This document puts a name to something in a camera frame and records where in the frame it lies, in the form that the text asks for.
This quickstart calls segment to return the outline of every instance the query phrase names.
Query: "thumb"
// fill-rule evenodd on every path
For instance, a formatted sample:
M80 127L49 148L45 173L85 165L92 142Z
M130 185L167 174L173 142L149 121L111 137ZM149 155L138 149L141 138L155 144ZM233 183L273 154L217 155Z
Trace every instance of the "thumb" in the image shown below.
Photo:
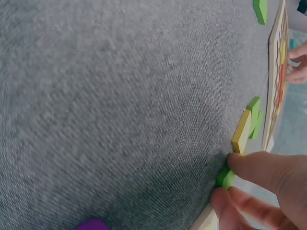
M307 55L307 42L304 42L301 46L290 50L288 53L290 59L299 58L303 55Z
M274 194L278 193L284 172L292 167L288 156L255 152L248 155L231 153L228 156L229 168L244 180L253 182Z

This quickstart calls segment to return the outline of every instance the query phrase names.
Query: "finger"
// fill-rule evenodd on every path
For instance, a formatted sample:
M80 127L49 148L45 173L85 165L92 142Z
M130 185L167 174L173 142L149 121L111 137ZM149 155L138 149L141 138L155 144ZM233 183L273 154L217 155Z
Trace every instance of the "finger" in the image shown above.
M266 204L235 187L230 187L228 191L235 206L260 224L277 229L288 221L280 208Z
M290 60L292 62L299 63L299 62L302 62L304 59L305 59L305 56L301 56L301 57L297 57L297 58L290 59Z
M223 188L216 188L211 195L211 204L219 219L220 230L250 229L248 222L238 213L230 194Z
M294 85L304 84L306 83L306 79L300 78L300 79L287 79L287 81Z
M288 167L287 159L286 156L268 152L255 152L248 155L231 153L227 161L237 176L276 194L281 176Z
M286 78L289 79L300 79L307 77L307 66L299 67L298 71L294 71L292 73L287 74Z
M295 59L303 55L307 55L307 43L304 43L288 52L290 59Z

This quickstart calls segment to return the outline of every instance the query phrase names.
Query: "yellow wooden block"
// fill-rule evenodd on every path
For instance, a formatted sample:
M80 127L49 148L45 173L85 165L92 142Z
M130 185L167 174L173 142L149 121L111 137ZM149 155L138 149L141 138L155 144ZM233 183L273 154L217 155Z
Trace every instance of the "yellow wooden block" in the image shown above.
M282 51L281 51L281 55L282 55L282 63L284 63L285 58L286 58L286 42L282 41Z
M251 112L249 110L244 110L238 127L236 128L234 137L232 138L232 145L234 146L235 152L244 152L246 143L248 141L250 122Z

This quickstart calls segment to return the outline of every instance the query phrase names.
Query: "yellow puzzle piece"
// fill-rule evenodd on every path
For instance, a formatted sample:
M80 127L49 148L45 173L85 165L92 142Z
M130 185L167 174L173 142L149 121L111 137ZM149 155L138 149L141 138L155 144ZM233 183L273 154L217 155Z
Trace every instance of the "yellow puzzle piece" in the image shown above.
M243 115L241 116L234 137L232 138L232 145L234 146L235 152L244 152L246 143L248 141L250 122L251 112L246 109L243 111Z

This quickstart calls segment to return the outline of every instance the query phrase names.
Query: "child's hand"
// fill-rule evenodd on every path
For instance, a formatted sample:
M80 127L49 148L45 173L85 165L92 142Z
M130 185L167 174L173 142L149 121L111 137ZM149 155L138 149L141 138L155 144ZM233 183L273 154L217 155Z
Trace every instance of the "child's hand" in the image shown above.
M296 63L298 67L288 64L287 68L291 73L287 74L287 81L292 84L303 84L307 82L307 41L301 46L289 51L288 57Z

